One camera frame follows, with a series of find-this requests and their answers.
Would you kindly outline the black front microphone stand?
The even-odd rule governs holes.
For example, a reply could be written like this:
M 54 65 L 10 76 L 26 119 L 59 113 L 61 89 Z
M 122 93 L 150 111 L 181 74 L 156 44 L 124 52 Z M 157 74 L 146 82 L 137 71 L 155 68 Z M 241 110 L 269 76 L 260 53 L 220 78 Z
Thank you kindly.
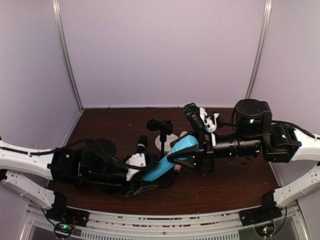
M 147 122 L 146 127 L 151 132 L 160 131 L 160 160 L 157 166 L 148 172 L 143 179 L 145 181 L 158 182 L 159 188 L 168 188 L 175 181 L 175 175 L 173 171 L 171 171 L 174 164 L 167 160 L 167 154 L 165 153 L 165 142 L 167 141 L 167 136 L 173 133 L 172 121 L 170 119 L 165 119 L 163 121 L 150 119 Z

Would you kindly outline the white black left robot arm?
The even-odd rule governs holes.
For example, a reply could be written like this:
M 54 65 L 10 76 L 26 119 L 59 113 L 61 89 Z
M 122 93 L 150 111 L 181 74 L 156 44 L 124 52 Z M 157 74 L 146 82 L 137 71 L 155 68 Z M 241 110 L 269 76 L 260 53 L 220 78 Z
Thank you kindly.
M 84 145 L 79 149 L 72 149 L 71 145 L 55 149 L 32 149 L 1 141 L 1 183 L 11 185 L 22 197 L 47 211 L 65 210 L 66 196 L 45 190 L 25 177 L 24 173 L 74 186 L 99 185 L 106 191 L 121 191 L 125 197 L 159 186 L 155 180 L 143 179 L 144 174 L 157 167 L 155 155 L 140 151 L 121 161 L 116 157 L 115 144 L 108 139 L 83 139 L 75 144 Z

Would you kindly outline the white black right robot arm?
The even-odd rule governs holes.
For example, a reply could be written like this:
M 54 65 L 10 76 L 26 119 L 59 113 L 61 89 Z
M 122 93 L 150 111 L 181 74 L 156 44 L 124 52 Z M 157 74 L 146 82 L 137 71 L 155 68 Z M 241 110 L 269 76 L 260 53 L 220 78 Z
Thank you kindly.
M 256 158 L 262 154 L 264 161 L 289 163 L 315 161 L 307 173 L 293 182 L 263 195 L 263 207 L 285 208 L 291 202 L 320 186 L 320 137 L 286 121 L 272 119 L 266 101 L 242 99 L 235 105 L 231 122 L 233 132 L 216 134 L 226 125 L 218 112 L 207 113 L 194 103 L 184 106 L 183 113 L 193 131 L 171 144 L 167 160 L 186 166 L 196 172 L 202 168 L 211 171 L 216 159 L 239 157 Z

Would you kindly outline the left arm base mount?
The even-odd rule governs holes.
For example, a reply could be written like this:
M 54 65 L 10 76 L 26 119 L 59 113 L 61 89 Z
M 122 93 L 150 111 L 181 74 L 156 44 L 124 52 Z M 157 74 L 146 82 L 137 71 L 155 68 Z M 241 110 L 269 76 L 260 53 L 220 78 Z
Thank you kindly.
M 89 212 L 67 207 L 67 198 L 60 192 L 53 193 L 50 209 L 41 208 L 46 220 L 53 225 L 53 233 L 59 240 L 69 238 L 76 227 L 86 227 Z

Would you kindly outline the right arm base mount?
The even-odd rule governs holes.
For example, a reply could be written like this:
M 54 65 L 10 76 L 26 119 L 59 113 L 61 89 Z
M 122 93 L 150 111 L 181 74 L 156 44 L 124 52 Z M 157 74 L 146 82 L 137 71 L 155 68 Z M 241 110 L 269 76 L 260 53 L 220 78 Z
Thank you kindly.
M 276 229 L 275 219 L 282 217 L 282 208 L 275 202 L 263 202 L 261 206 L 241 210 L 239 213 L 243 227 L 252 226 L 255 234 L 263 239 L 272 238 L 283 227 L 284 222 Z

